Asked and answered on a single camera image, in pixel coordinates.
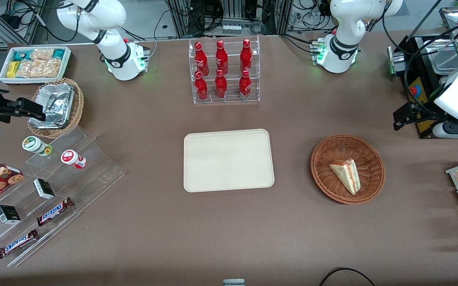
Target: brown wicker basket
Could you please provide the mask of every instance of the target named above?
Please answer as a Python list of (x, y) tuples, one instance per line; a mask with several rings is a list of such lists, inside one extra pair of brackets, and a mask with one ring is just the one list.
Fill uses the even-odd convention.
[[(353, 158), (358, 169), (361, 189), (352, 195), (331, 170), (328, 164), (334, 160)], [(317, 185), (330, 198), (348, 205), (366, 203), (383, 188), (385, 167), (378, 152), (363, 139), (339, 134), (326, 137), (314, 149), (311, 171)]]
[[(75, 127), (77, 127), (77, 125), (79, 124), (80, 118), (82, 117), (82, 109), (84, 108), (84, 95), (82, 94), (82, 90), (80, 90), (77, 83), (75, 83), (73, 80), (69, 78), (54, 80), (49, 83), (46, 83), (45, 85), (59, 85), (60, 83), (68, 83), (69, 85), (75, 88), (72, 110), (70, 112), (70, 122), (68, 123), (67, 127), (63, 129), (38, 129), (31, 126), (28, 123), (27, 128), (29, 128), (29, 130), (31, 130), (31, 132), (36, 136), (55, 139), (64, 133), (72, 132), (75, 129)], [(38, 88), (38, 90), (35, 92), (35, 95), (33, 96), (33, 101), (36, 100), (40, 88)]]

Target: snickers bar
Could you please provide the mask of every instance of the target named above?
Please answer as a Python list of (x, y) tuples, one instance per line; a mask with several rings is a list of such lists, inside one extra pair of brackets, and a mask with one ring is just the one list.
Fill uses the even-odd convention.
[(2, 259), (6, 255), (8, 255), (10, 252), (23, 246), (24, 244), (28, 243), (31, 240), (38, 240), (38, 233), (37, 233), (37, 230), (35, 230), (34, 228), (27, 235), (21, 237), (20, 239), (17, 239), (16, 241), (7, 245), (7, 247), (0, 248), (0, 259)]
[(70, 197), (67, 197), (67, 199), (62, 201), (59, 205), (55, 206), (52, 210), (49, 210), (43, 216), (37, 218), (38, 226), (43, 226), (47, 221), (50, 221), (71, 205), (73, 205), (73, 201), (70, 199)]

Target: brown tabletop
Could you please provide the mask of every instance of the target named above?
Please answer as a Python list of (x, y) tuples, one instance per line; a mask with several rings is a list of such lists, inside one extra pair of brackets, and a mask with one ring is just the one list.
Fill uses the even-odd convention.
[[(458, 165), (458, 140), (393, 131), (405, 97), (387, 75), (385, 35), (365, 35), (343, 74), (312, 66), (282, 38), (260, 40), (261, 101), (229, 106), (192, 103), (187, 40), (160, 42), (149, 72), (128, 82), (107, 72), (94, 45), (71, 46), (80, 125), (126, 176), (21, 266), (0, 261), (0, 285), (311, 286), (339, 266), (377, 285), (455, 284), (458, 197), (444, 170)], [(9, 89), (31, 97), (36, 87)], [(253, 128), (270, 134), (272, 187), (183, 189), (187, 134)], [(0, 129), (0, 162), (20, 166), (30, 157), (20, 147), (25, 119)], [(337, 133), (364, 138), (383, 159), (386, 183), (369, 203), (337, 203), (312, 179), (313, 148)]]

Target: white tray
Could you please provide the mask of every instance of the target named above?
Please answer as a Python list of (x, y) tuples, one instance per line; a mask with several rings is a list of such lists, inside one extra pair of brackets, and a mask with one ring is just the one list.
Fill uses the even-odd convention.
[[(60, 70), (58, 71), (58, 76), (56, 77), (39, 77), (39, 78), (9, 78), (7, 77), (8, 65), (13, 60), (15, 53), (18, 51), (23, 50), (32, 50), (35, 48), (45, 48), (45, 49), (56, 49), (56, 50), (65, 50), (65, 54), (61, 59)], [(68, 47), (65, 46), (40, 46), (40, 47), (18, 47), (18, 48), (11, 48), (8, 51), (7, 57), (5, 59), (5, 63), (1, 68), (0, 72), (0, 81), (2, 83), (6, 83), (7, 85), (35, 85), (39, 83), (49, 83), (50, 81), (61, 79), (65, 75), (65, 71), (67, 69), (68, 61), (70, 59), (71, 51)]]
[(270, 135), (266, 130), (185, 136), (183, 187), (187, 192), (268, 188), (274, 182)]

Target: red bottle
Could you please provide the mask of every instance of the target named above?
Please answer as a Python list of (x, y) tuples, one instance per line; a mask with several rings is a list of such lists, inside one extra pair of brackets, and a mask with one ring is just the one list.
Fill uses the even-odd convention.
[(224, 99), (227, 95), (227, 80), (225, 79), (222, 69), (217, 70), (217, 78), (215, 78), (215, 85), (217, 87), (217, 96)]
[(196, 81), (194, 81), (194, 86), (196, 87), (196, 93), (198, 94), (198, 98), (200, 101), (207, 101), (208, 87), (206, 85), (205, 80), (202, 78), (202, 73), (200, 71), (196, 71), (194, 75), (196, 77)]
[(250, 85), (252, 81), (248, 77), (248, 70), (244, 70), (241, 73), (242, 77), (240, 78), (240, 98), (242, 100), (247, 100), (250, 98)]
[(210, 69), (208, 67), (208, 57), (202, 50), (202, 44), (200, 42), (196, 42), (194, 47), (196, 48), (196, 66), (198, 67), (198, 70), (202, 72), (203, 76), (208, 76), (210, 74)]
[(227, 59), (227, 51), (224, 48), (224, 41), (217, 41), (217, 54), (215, 54), (217, 60), (217, 69), (221, 69), (224, 74), (229, 73), (229, 60)]
[(250, 40), (243, 40), (243, 49), (240, 54), (240, 69), (243, 72), (245, 69), (250, 70), (252, 67), (252, 50), (250, 49)]

